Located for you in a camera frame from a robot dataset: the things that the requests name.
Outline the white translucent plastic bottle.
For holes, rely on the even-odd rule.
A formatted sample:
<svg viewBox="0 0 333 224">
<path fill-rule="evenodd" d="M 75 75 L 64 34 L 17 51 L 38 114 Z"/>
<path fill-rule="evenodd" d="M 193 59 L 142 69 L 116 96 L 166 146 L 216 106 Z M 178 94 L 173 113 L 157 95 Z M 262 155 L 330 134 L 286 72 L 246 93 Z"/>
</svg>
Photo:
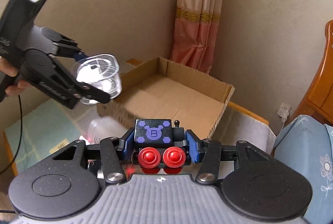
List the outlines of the white translucent plastic bottle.
<svg viewBox="0 0 333 224">
<path fill-rule="evenodd" d="M 90 144 L 99 144 L 104 138 L 112 136 L 121 138 L 128 129 L 112 117 L 98 117 L 90 122 L 85 139 Z"/>
</svg>

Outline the clear round plastic container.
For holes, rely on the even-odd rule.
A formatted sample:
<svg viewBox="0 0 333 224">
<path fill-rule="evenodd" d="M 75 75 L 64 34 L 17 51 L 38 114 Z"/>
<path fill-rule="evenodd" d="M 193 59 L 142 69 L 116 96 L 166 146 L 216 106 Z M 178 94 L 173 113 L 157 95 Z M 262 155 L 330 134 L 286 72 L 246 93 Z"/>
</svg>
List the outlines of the clear round plastic container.
<svg viewBox="0 0 333 224">
<path fill-rule="evenodd" d="M 101 54 L 88 57 L 85 54 L 78 54 L 75 55 L 75 61 L 72 74 L 76 81 L 108 93 L 110 99 L 120 95 L 122 91 L 120 67 L 113 55 Z"/>
</svg>

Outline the black toy car red wheels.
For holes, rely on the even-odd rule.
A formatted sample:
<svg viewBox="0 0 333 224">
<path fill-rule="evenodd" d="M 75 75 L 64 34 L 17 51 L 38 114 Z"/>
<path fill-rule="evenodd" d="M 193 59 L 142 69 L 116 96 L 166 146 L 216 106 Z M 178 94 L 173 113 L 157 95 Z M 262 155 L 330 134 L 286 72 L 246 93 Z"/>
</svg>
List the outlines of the black toy car red wheels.
<svg viewBox="0 0 333 224">
<path fill-rule="evenodd" d="M 137 119 L 132 163 L 145 174 L 178 174 L 188 163 L 185 130 L 178 120 Z"/>
</svg>

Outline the cardboard box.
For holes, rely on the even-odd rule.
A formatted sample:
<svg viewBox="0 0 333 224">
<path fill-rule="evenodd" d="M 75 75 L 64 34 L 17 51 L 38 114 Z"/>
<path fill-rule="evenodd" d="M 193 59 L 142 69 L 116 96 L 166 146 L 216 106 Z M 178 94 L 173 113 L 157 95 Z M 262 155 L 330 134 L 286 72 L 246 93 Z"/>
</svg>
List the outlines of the cardboard box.
<svg viewBox="0 0 333 224">
<path fill-rule="evenodd" d="M 98 104 L 127 128 L 137 119 L 179 120 L 200 139 L 213 136 L 234 93 L 234 86 L 165 58 L 146 61 L 120 75 L 122 92 Z"/>
</svg>

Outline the blue floral bedding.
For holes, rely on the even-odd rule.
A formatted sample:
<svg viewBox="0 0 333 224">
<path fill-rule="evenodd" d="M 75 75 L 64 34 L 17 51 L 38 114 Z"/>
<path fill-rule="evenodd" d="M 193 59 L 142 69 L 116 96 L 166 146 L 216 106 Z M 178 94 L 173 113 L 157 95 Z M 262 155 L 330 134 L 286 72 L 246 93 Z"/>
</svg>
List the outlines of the blue floral bedding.
<svg viewBox="0 0 333 224">
<path fill-rule="evenodd" d="M 332 126 L 299 115 L 277 136 L 274 149 L 276 159 L 312 186 L 304 218 L 309 223 L 332 223 Z"/>
</svg>

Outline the wooden headboard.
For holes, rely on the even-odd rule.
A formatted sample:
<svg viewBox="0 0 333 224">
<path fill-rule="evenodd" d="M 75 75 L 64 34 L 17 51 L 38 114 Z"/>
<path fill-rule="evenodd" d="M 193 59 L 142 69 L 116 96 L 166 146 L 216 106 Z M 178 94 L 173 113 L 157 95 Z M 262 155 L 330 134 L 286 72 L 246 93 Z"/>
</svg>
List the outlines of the wooden headboard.
<svg viewBox="0 0 333 224">
<path fill-rule="evenodd" d="M 333 48 L 331 20 L 325 26 L 325 37 L 324 55 L 316 75 L 302 101 L 287 122 L 291 122 L 299 115 L 309 115 L 322 124 L 332 125 Z"/>
</svg>

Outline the pink orange curtain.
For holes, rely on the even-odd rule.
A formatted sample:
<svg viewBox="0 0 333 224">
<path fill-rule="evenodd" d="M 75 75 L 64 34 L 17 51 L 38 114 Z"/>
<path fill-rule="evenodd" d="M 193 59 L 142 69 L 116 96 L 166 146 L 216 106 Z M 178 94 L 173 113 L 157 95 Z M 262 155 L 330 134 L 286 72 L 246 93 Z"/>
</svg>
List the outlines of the pink orange curtain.
<svg viewBox="0 0 333 224">
<path fill-rule="evenodd" d="M 221 9 L 222 0 L 177 0 L 172 61 L 210 72 Z"/>
</svg>

